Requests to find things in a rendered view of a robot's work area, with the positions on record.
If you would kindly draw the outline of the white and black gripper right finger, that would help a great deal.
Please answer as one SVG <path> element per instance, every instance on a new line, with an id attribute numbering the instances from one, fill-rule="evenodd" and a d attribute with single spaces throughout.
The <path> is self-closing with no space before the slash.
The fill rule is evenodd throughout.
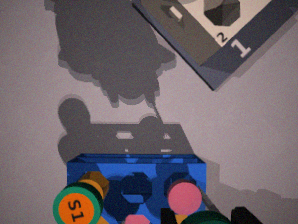
<path id="1" fill-rule="evenodd" d="M 235 207 L 231 211 L 233 224 L 263 224 L 246 207 Z"/>

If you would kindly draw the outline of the blue tube rack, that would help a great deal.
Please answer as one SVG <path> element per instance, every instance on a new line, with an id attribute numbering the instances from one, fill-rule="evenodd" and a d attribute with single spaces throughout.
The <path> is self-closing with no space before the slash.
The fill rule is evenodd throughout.
<path id="1" fill-rule="evenodd" d="M 67 185 L 87 171 L 100 172 L 109 181 L 101 214 L 109 224 L 120 224 L 129 215 L 144 215 L 151 224 L 160 224 L 161 208 L 169 208 L 167 190 L 174 181 L 191 175 L 206 193 L 206 165 L 195 154 L 81 153 L 67 162 Z"/>

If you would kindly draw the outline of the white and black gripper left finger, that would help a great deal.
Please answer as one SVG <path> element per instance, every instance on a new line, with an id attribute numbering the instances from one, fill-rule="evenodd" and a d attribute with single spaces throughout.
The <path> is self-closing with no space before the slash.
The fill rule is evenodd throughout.
<path id="1" fill-rule="evenodd" d="M 178 224 L 174 210 L 170 210 L 170 208 L 161 208 L 160 224 Z"/>

